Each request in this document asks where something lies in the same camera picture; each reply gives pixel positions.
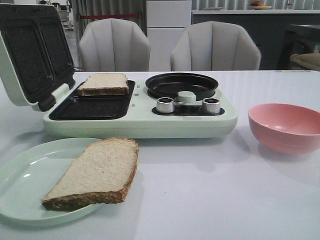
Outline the bread slice with brown crust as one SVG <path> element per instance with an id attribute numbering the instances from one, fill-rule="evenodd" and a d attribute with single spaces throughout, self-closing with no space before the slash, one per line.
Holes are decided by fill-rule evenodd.
<path id="1" fill-rule="evenodd" d="M 88 145 L 42 198 L 47 210 L 73 211 L 125 201 L 136 174 L 139 145 L 111 137 Z"/>

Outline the pink bowl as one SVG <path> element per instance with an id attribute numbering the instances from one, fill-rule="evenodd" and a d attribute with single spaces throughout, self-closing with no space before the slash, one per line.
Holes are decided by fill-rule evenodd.
<path id="1" fill-rule="evenodd" d="M 265 103 L 248 110 L 251 132 L 276 152 L 301 155 L 320 148 L 320 113 L 284 103 Z"/>

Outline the green breakfast maker lid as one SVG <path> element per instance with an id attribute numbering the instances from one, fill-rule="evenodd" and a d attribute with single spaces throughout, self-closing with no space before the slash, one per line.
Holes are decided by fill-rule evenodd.
<path id="1" fill-rule="evenodd" d="M 70 90 L 74 62 L 52 5 L 0 5 L 0 79 L 17 106 L 46 112 Z"/>

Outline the green breakfast maker base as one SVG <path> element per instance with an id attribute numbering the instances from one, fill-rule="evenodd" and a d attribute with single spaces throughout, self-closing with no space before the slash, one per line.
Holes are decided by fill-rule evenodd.
<path id="1" fill-rule="evenodd" d="M 220 112 L 203 111 L 202 101 L 176 104 L 173 113 L 158 113 L 157 99 L 142 79 L 129 80 L 127 95 L 81 96 L 74 89 L 43 117 L 44 127 L 60 137 L 133 139 L 220 138 L 236 126 L 233 105 L 216 89 Z"/>

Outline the silver left control knob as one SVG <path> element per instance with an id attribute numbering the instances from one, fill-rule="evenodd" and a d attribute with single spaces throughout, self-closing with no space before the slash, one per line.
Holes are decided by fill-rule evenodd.
<path id="1" fill-rule="evenodd" d="M 156 102 L 156 110 L 162 114 L 171 114 L 175 111 L 174 99 L 171 97 L 160 97 Z"/>

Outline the silver control knob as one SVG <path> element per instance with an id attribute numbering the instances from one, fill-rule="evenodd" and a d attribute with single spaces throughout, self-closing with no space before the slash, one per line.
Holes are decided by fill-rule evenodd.
<path id="1" fill-rule="evenodd" d="M 202 112 L 210 115 L 218 114 L 221 109 L 221 104 L 218 99 L 204 98 L 202 100 Z"/>
<path id="2" fill-rule="evenodd" d="M 156 102 L 156 110 L 162 114 L 171 114 L 175 111 L 174 99 L 171 97 L 160 97 Z"/>

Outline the black round frying pan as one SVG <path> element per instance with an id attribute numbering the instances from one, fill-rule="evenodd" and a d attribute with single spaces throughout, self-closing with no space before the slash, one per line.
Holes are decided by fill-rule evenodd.
<path id="1" fill-rule="evenodd" d="M 215 94 L 219 83 L 216 79 L 197 73 L 169 72 L 148 78 L 145 85 L 155 98 L 178 96 L 178 92 L 189 91 L 195 94 L 196 100 L 202 100 Z"/>

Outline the left beige chair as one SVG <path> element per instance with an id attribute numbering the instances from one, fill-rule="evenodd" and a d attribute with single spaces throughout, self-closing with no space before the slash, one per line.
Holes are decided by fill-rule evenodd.
<path id="1" fill-rule="evenodd" d="M 108 18 L 89 23 L 79 42 L 86 72 L 147 72 L 151 45 L 133 21 Z"/>

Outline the beige chair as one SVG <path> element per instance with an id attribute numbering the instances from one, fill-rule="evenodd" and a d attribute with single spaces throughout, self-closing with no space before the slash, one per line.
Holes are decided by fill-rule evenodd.
<path id="1" fill-rule="evenodd" d="M 240 25 L 206 21 L 186 27 L 170 56 L 172 71 L 256 71 L 261 52 Z"/>
<path id="2" fill-rule="evenodd" d="M 89 23 L 79 42 L 86 72 L 147 72 L 151 45 L 133 21 L 108 18 Z"/>

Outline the right beige chair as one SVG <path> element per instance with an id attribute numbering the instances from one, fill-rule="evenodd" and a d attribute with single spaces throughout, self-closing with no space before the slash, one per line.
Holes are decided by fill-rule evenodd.
<path id="1" fill-rule="evenodd" d="M 206 21 L 186 27 L 170 56 L 172 71 L 256 71 L 261 52 L 240 25 Z"/>

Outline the white cabinet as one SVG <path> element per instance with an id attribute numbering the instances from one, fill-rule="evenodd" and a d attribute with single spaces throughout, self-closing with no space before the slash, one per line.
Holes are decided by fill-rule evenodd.
<path id="1" fill-rule="evenodd" d="M 171 69 L 171 53 L 182 30 L 191 24 L 192 1 L 148 0 L 147 38 L 150 42 L 149 70 Z"/>

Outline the dark kitchen counter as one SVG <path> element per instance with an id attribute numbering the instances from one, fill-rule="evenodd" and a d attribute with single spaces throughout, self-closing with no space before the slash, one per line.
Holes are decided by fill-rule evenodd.
<path id="1" fill-rule="evenodd" d="M 291 25 L 318 25 L 319 10 L 193 10 L 191 23 L 208 21 L 240 25 L 261 52 L 261 70 L 286 70 L 291 53 L 286 31 Z"/>

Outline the fruit bowl on counter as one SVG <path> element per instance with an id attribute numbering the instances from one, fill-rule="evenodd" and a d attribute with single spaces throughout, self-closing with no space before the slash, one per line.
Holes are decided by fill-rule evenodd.
<path id="1" fill-rule="evenodd" d="M 248 4 L 248 8 L 251 10 L 270 10 L 272 6 L 267 6 L 264 3 L 260 2 L 259 0 L 252 0 Z"/>

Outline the black appliance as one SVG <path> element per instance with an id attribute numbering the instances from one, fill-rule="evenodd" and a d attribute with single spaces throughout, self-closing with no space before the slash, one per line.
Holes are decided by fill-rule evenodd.
<path id="1" fill-rule="evenodd" d="M 284 32 L 282 49 L 277 62 L 278 70 L 291 68 L 293 54 L 320 52 L 320 25 L 291 24 Z"/>

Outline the tan cushion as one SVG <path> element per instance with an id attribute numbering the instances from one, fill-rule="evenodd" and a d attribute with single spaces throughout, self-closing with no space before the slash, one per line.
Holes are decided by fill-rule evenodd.
<path id="1" fill-rule="evenodd" d="M 320 70 L 320 54 L 319 53 L 305 53 L 292 54 L 290 60 L 298 64 L 304 69 L 319 71 Z"/>

